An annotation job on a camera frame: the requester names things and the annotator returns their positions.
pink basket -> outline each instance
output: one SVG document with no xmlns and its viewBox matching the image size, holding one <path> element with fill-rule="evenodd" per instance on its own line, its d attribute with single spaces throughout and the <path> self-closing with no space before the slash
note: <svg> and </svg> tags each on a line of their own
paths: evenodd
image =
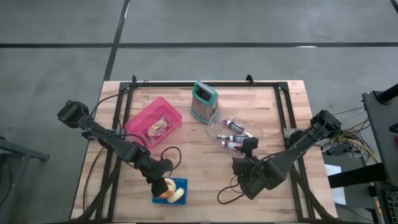
<svg viewBox="0 0 398 224">
<path fill-rule="evenodd" d="M 148 135 L 145 133 L 147 133 L 148 129 L 158 124 L 161 119 L 167 121 L 165 131 L 160 136 L 157 136 L 156 139 L 149 140 Z M 125 127 L 127 133 L 136 134 L 145 140 L 148 149 L 151 150 L 174 131 L 174 129 L 181 127 L 181 121 L 182 115 L 163 97 L 158 97 L 135 117 L 130 119 Z M 134 140 L 144 145 L 140 139 L 134 138 Z"/>
</svg>

blue tray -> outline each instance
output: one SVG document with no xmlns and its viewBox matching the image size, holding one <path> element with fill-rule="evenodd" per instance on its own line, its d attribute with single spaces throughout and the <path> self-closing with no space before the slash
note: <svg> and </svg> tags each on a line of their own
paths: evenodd
<svg viewBox="0 0 398 224">
<path fill-rule="evenodd" d="M 170 178 L 175 182 L 176 190 L 184 189 L 184 195 L 174 203 L 169 203 L 166 198 L 152 197 L 152 203 L 166 204 L 166 205 L 185 205 L 187 203 L 188 180 L 184 178 Z"/>
</svg>

pink plastic bin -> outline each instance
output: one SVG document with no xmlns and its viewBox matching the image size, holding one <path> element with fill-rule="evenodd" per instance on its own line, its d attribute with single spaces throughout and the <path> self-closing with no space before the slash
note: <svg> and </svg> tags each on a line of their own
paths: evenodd
<svg viewBox="0 0 398 224">
<path fill-rule="evenodd" d="M 145 135 L 142 133 L 148 127 L 151 127 L 154 123 L 160 120 L 163 116 L 166 116 L 172 121 L 171 127 L 166 130 L 159 138 L 157 138 L 152 144 L 147 140 Z M 148 149 L 153 149 L 158 143 L 161 142 L 166 136 L 168 136 L 174 129 L 181 127 L 182 115 L 174 109 L 169 102 L 163 97 L 158 97 L 135 117 L 130 119 L 125 127 L 127 133 L 136 134 L 142 137 L 148 146 Z M 134 138 L 135 141 L 142 144 L 142 141 L 138 138 Z"/>
</svg>

concrete floor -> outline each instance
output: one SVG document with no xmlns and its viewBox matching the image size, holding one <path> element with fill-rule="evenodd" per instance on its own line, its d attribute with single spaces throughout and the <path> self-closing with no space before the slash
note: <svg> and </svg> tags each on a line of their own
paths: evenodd
<svg viewBox="0 0 398 224">
<path fill-rule="evenodd" d="M 123 2 L 3 0 L 0 44 L 112 43 Z M 126 15 L 122 43 L 398 42 L 388 0 L 131 0 Z M 13 223 L 68 219 L 87 142 L 56 114 L 69 99 L 95 105 L 110 51 L 0 48 L 0 135 L 51 153 L 47 164 L 32 163 Z M 397 83 L 397 58 L 396 47 L 119 49 L 110 80 L 302 79 L 313 113 L 335 113 Z M 370 129 L 363 136 L 376 147 Z"/>
</svg>

wooden tabletop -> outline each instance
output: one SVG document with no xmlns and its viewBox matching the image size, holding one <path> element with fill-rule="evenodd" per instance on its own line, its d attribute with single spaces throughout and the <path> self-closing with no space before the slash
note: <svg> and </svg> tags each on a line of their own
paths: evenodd
<svg viewBox="0 0 398 224">
<path fill-rule="evenodd" d="M 301 80 L 287 81 L 298 128 L 309 127 L 312 118 L 310 105 Z M 118 93 L 119 82 L 104 82 L 100 99 Z M 269 87 L 216 87 L 220 106 L 241 119 L 264 130 L 255 155 L 263 157 L 285 150 L 280 128 L 275 91 Z M 188 179 L 187 204 L 159 205 L 152 203 L 150 185 L 141 173 L 127 164 L 122 164 L 118 196 L 114 211 L 114 222 L 292 222 L 297 221 L 290 180 L 286 180 L 273 190 L 264 189 L 254 200 L 242 197 L 229 204 L 220 205 L 217 193 L 229 185 L 233 176 L 232 156 L 216 146 L 207 135 L 206 124 L 195 119 L 189 112 L 192 100 L 190 87 L 143 87 L 134 90 L 130 118 L 162 95 L 183 117 L 182 127 L 167 136 L 152 150 L 152 157 L 159 159 L 160 153 L 169 146 L 177 146 L 182 152 L 181 165 L 172 177 Z M 120 120 L 123 120 L 124 97 Z M 111 128 L 117 98 L 103 102 L 96 115 L 96 121 L 105 128 Z M 290 126 L 285 110 L 287 126 Z M 100 151 L 101 146 L 92 141 L 81 173 L 81 179 L 73 206 L 72 217 L 82 213 L 83 187 L 88 170 Z M 106 150 L 93 169 L 86 193 L 86 206 L 100 189 Z M 170 150 L 165 157 L 174 163 L 177 152 Z M 304 156 L 310 188 L 327 211 L 336 217 L 325 165 L 319 148 L 310 149 Z M 232 191 L 224 191 L 221 200 L 237 196 Z"/>
</svg>

